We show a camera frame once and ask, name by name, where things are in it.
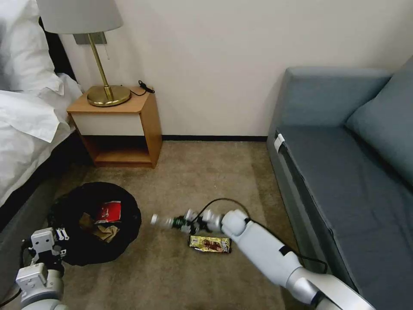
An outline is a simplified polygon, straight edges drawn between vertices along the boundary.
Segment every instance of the trash bag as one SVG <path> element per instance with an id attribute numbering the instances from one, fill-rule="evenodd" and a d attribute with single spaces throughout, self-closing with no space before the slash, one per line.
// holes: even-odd
<path id="1" fill-rule="evenodd" d="M 102 205 L 120 201 L 120 221 L 108 223 L 119 230 L 107 243 L 79 224 L 83 214 L 92 218 L 99 213 Z M 85 266 L 105 263 L 117 259 L 136 239 L 141 226 L 141 212 L 136 200 L 122 187 L 105 182 L 86 183 L 58 198 L 48 215 L 50 227 L 64 227 L 69 240 L 62 242 L 66 256 L 63 260 L 70 265 Z"/>

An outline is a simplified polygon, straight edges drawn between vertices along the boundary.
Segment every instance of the lamp shade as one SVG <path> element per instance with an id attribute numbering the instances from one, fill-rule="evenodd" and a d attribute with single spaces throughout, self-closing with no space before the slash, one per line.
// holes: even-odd
<path id="1" fill-rule="evenodd" d="M 37 0 L 46 31 L 81 34 L 122 26 L 114 0 Z"/>

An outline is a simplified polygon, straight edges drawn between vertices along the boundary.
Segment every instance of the power cord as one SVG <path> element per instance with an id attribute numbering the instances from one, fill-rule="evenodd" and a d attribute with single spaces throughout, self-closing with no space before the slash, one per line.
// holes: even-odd
<path id="1" fill-rule="evenodd" d="M 23 254 L 24 254 L 25 249 L 27 249 L 29 246 L 30 246 L 30 241 L 29 240 L 23 240 L 22 246 L 20 247 L 19 268 L 23 268 L 25 266 L 24 261 L 23 261 Z M 20 295 L 21 292 L 22 292 L 22 289 L 19 288 L 17 293 L 15 293 L 12 297 L 10 297 L 9 299 L 7 299 L 6 301 L 4 301 L 3 303 L 0 304 L 0 308 L 3 308 L 8 303 L 15 300 Z"/>
<path id="2" fill-rule="evenodd" d="M 290 246 L 288 246 L 279 236 L 277 236 L 275 233 L 273 233 L 271 230 L 269 230 L 266 226 L 262 225 L 261 223 L 259 223 L 259 222 L 257 222 L 257 221 L 252 220 L 252 219 L 251 219 L 251 216 L 250 216 L 250 213 L 248 212 L 248 209 L 246 208 L 246 206 L 244 206 L 242 203 L 240 203 L 239 201 L 237 201 L 237 200 L 235 200 L 235 199 L 231 199 L 231 198 L 217 198 L 217 199 L 214 199 L 214 200 L 208 202 L 207 205 L 206 205 L 205 207 L 203 207 L 202 210 L 197 214 L 197 216 L 191 221 L 191 224 L 193 224 L 193 223 L 199 218 L 199 216 L 202 214 L 202 212 L 204 212 L 212 203 L 214 203 L 214 202 L 216 202 L 216 201 L 219 201 L 219 200 L 231 201 L 231 202 L 239 205 L 239 206 L 245 211 L 245 213 L 247 214 L 248 218 L 249 218 L 251 221 L 257 223 L 258 225 L 260 225 L 261 227 L 263 227 L 264 229 L 266 229 L 266 230 L 267 230 L 270 234 L 272 234 L 275 238 L 277 238 L 277 239 L 280 240 L 282 243 L 284 243 L 285 246 L 288 247 L 288 250 L 289 250 L 289 251 L 293 252 L 295 255 L 297 255 L 297 256 L 298 256 L 299 258 L 301 258 L 301 259 L 310 260 L 310 261 L 313 261 L 313 262 L 316 262 L 316 263 L 319 263 L 319 264 L 324 265 L 323 273 L 327 273 L 328 264 L 327 264 L 325 261 L 319 260 L 319 259 L 317 259 L 317 258 L 312 258 L 312 257 L 308 257 L 308 256 L 305 256 L 305 255 L 301 255 L 300 253 L 295 252 L 295 251 L 294 251 Z"/>
<path id="3" fill-rule="evenodd" d="M 142 82 L 141 80 L 139 80 L 139 86 L 145 90 L 144 93 L 137 94 L 137 93 L 135 93 L 133 90 L 130 90 L 132 93 L 134 93 L 134 94 L 135 94 L 136 96 L 138 96 L 138 97 L 143 96 L 143 95 L 145 95 L 146 93 L 155 93 L 154 90 L 152 90 L 152 89 L 150 89 L 148 86 L 146 86 L 146 84 L 145 84 L 144 82 Z"/>

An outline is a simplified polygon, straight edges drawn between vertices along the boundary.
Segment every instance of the nightstand shelf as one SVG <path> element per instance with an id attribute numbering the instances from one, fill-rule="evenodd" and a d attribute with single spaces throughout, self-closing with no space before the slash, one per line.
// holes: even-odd
<path id="1" fill-rule="evenodd" d="M 88 104 L 83 95 L 68 113 L 95 166 L 155 168 L 162 136 L 154 94 L 133 94 L 128 102 L 107 108 Z"/>

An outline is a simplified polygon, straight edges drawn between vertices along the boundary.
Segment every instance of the yellow wrapper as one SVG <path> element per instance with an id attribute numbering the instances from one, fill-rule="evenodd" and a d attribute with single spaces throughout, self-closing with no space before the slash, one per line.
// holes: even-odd
<path id="1" fill-rule="evenodd" d="M 201 252 L 231 253 L 231 239 L 189 236 L 189 246 Z"/>

